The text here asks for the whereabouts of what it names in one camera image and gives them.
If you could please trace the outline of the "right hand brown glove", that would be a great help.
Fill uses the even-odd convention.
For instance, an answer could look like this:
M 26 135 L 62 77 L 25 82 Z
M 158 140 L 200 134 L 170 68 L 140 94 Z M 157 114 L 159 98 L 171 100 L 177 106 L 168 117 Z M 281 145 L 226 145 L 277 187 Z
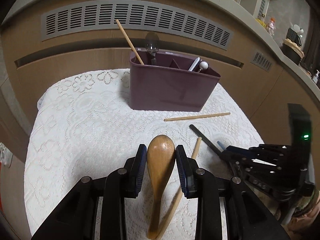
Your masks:
M 303 197 L 290 222 L 283 226 L 290 239 L 319 239 L 319 190 Z

